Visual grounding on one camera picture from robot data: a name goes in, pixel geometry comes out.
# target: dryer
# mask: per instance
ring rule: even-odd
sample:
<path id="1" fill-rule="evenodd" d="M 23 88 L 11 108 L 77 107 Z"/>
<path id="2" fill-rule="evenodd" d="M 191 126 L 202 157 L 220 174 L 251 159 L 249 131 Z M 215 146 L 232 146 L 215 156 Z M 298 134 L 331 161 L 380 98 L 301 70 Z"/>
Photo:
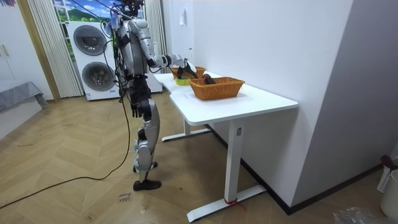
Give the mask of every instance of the dryer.
<path id="1" fill-rule="evenodd" d="M 101 31 L 101 23 L 69 21 L 66 27 L 87 100 L 118 98 L 112 43 L 106 44 L 110 38 Z"/>

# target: table top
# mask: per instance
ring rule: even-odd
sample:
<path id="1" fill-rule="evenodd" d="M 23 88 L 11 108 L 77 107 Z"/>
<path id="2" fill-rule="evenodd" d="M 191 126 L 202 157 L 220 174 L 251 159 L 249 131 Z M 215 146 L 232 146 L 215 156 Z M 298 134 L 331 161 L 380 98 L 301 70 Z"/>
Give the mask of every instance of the table top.
<path id="1" fill-rule="evenodd" d="M 221 77 L 206 71 L 213 78 Z M 157 74 L 156 79 L 170 92 L 170 99 L 187 123 L 198 126 L 298 107 L 298 103 L 265 90 L 243 84 L 237 97 L 203 101 L 190 85 L 178 86 L 171 73 Z"/>

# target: table leg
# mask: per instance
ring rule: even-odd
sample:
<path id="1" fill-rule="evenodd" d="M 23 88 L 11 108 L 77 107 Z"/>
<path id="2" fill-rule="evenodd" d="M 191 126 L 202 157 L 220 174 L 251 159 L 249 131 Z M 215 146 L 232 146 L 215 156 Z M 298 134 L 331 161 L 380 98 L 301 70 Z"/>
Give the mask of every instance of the table leg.
<path id="1" fill-rule="evenodd" d="M 163 137 L 162 141 L 165 142 L 165 141 L 170 141 L 170 140 L 176 140 L 176 139 L 186 138 L 186 137 L 210 132 L 210 130 L 208 128 L 197 130 L 197 131 L 191 131 L 191 126 L 187 123 L 187 121 L 185 119 L 183 119 L 183 124 L 184 124 L 184 133 L 174 134 L 172 136 Z"/>
<path id="2" fill-rule="evenodd" d="M 240 202 L 266 191 L 263 186 L 257 185 L 240 193 L 236 193 L 238 189 L 239 167 L 243 143 L 243 126 L 243 119 L 235 119 L 229 122 L 228 155 L 224 192 L 224 198 L 227 202 L 233 202 L 235 200 Z M 231 205 L 225 203 L 224 199 L 218 200 L 188 212 L 188 221 L 193 222 L 201 217 L 217 212 L 218 210 L 228 206 Z"/>

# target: brown basket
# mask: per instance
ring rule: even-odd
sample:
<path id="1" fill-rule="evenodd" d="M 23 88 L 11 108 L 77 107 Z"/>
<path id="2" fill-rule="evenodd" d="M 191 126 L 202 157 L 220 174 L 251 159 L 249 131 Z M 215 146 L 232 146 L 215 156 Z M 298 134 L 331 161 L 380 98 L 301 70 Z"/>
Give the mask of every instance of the brown basket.
<path id="1" fill-rule="evenodd" d="M 214 78 L 216 84 L 206 85 L 205 79 L 191 80 L 195 96 L 201 100 L 215 100 L 235 97 L 244 81 L 230 77 Z"/>
<path id="2" fill-rule="evenodd" d="M 202 68 L 202 67 L 195 67 L 195 68 L 197 69 L 197 77 L 198 78 L 202 78 L 202 76 L 203 76 L 203 74 L 204 74 L 206 69 Z M 177 77 L 178 68 L 170 68 L 170 69 L 171 69 L 171 71 L 173 73 L 173 76 L 174 76 L 174 79 L 175 79 Z M 195 77 L 193 75 L 189 74 L 186 71 L 184 71 L 182 73 L 181 77 L 188 77 L 188 78 L 191 78 L 191 79 L 195 79 Z"/>

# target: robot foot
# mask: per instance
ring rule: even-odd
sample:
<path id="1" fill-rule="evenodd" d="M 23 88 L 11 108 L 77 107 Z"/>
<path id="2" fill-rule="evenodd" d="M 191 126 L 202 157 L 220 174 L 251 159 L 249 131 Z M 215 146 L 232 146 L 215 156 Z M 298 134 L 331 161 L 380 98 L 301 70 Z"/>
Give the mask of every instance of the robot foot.
<path id="1" fill-rule="evenodd" d="M 156 180 L 144 180 L 142 184 L 139 183 L 139 181 L 135 181 L 134 185 L 132 186 L 132 189 L 134 191 L 139 191 L 139 190 L 155 190 L 158 189 L 159 187 L 162 186 L 162 183 L 160 181 Z"/>
<path id="2" fill-rule="evenodd" d="M 153 169 L 155 169 L 156 167 L 157 167 L 157 162 L 154 162 L 154 168 Z M 132 171 L 133 172 L 137 172 L 137 169 L 136 169 L 135 166 L 132 167 Z"/>

